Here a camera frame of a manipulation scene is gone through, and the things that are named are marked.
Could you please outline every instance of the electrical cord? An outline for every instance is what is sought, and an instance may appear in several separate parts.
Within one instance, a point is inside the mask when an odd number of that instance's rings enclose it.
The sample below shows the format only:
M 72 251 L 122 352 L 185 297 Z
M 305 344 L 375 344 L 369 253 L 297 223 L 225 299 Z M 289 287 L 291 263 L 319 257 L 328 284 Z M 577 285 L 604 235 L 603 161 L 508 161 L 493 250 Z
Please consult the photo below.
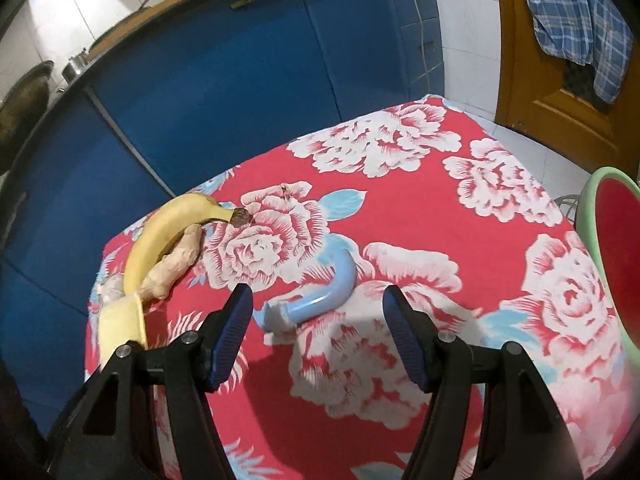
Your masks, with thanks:
M 418 7 L 418 0 L 414 0 L 415 12 L 418 15 L 418 23 L 420 23 L 420 51 L 422 53 L 422 65 L 424 66 L 424 75 L 427 78 L 427 87 L 431 92 L 431 81 L 429 80 L 429 70 L 427 69 L 427 60 L 424 55 L 424 25 L 422 24 L 422 16 L 420 15 L 420 8 Z

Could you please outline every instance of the table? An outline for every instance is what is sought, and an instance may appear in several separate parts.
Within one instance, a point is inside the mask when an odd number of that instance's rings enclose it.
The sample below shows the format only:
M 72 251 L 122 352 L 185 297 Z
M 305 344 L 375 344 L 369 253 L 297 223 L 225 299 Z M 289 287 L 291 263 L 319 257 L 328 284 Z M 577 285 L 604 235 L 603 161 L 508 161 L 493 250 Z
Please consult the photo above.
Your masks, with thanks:
M 469 344 L 525 346 L 586 474 L 626 434 L 630 373 L 596 267 L 541 184 L 447 100 L 300 137 L 196 190 L 245 206 L 255 223 L 207 225 L 197 263 L 146 316 L 153 346 L 197 329 L 237 283 L 259 308 L 329 282 L 325 251 L 348 248 L 358 266 L 347 303 L 294 333 L 267 336 L 252 321 L 231 377 L 209 396 L 238 478 L 401 477 L 429 396 L 408 381 L 386 328 L 390 283 Z M 123 271 L 144 221 L 106 245 L 97 283 Z M 89 310 L 92 371 L 95 291 Z M 474 387 L 456 478 L 472 471 L 483 393 Z M 162 392 L 156 401 L 167 475 L 179 478 Z

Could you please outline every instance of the screw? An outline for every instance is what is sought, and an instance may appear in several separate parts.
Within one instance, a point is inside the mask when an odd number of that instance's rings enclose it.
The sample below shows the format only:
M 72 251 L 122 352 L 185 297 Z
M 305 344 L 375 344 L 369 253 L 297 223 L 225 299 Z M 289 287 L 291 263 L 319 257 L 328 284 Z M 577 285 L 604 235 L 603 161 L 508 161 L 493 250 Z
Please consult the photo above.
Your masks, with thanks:
M 509 352 L 511 355 L 522 354 L 522 346 L 520 346 L 515 341 L 509 341 L 505 346 L 505 348 L 507 349 L 507 352 Z
M 189 330 L 180 336 L 180 341 L 185 345 L 190 345 L 198 340 L 198 333 L 195 330 Z
M 131 346 L 129 345 L 120 345 L 116 348 L 116 355 L 122 359 L 123 357 L 128 356 L 131 353 Z
M 438 339 L 443 343 L 453 343 L 456 340 L 456 335 L 449 330 L 440 330 L 438 332 Z

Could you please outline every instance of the blue checkered towel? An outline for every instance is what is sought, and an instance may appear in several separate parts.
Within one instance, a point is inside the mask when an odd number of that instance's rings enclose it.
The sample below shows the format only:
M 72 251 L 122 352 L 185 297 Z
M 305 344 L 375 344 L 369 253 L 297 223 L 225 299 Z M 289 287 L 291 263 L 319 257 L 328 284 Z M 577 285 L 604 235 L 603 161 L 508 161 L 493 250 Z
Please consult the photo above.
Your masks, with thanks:
M 634 38 L 611 0 L 527 0 L 542 50 L 592 64 L 593 88 L 607 103 L 620 93 Z

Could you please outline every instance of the banana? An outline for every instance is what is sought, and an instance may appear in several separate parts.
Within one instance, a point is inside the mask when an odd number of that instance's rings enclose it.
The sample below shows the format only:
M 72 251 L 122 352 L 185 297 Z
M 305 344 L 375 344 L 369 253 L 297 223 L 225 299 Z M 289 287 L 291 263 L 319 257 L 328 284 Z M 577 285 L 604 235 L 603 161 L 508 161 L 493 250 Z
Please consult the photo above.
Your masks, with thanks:
M 192 224 L 222 221 L 239 227 L 251 222 L 244 208 L 226 209 L 202 193 L 186 193 L 169 200 L 149 220 L 133 244 L 124 270 L 124 292 L 137 292 L 146 274 L 168 253 Z

